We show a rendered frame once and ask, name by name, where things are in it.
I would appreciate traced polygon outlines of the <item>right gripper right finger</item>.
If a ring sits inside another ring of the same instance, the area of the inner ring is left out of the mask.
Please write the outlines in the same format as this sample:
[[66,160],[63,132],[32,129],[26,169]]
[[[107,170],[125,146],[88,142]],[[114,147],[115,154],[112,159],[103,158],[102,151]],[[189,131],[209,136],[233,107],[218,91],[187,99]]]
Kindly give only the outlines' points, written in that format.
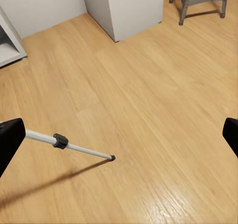
[[227,118],[222,135],[238,157],[238,119]]

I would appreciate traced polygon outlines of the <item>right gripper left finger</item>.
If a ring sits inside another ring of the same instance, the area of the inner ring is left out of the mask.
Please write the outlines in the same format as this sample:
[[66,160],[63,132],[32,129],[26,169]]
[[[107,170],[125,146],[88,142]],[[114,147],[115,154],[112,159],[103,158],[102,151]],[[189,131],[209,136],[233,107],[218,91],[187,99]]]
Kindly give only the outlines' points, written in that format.
[[0,177],[26,137],[22,118],[0,123]]

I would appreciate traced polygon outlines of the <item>camera tripod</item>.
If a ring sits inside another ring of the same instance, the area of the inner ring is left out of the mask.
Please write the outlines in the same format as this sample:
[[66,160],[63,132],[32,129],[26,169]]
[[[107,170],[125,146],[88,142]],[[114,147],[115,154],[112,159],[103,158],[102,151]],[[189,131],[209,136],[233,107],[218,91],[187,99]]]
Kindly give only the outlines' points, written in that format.
[[81,151],[81,152],[86,152],[89,154],[93,154],[99,157],[103,157],[103,158],[107,158],[110,159],[111,161],[113,161],[114,159],[116,159],[116,157],[114,155],[107,155],[107,154],[103,154],[101,152],[98,151],[94,151],[91,149],[87,149],[87,148],[83,148],[83,147],[79,147],[76,145],[72,145],[68,143],[68,140],[66,137],[60,135],[60,134],[54,134],[53,137],[49,137],[47,135],[43,135],[41,133],[36,133],[34,131],[29,131],[27,129],[25,129],[26,131],[26,137],[28,139],[32,139],[35,141],[39,141],[39,142],[43,142],[43,143],[47,143],[47,144],[51,144],[53,145],[55,148],[67,148],[67,149],[73,149],[73,150],[77,150],[77,151]]

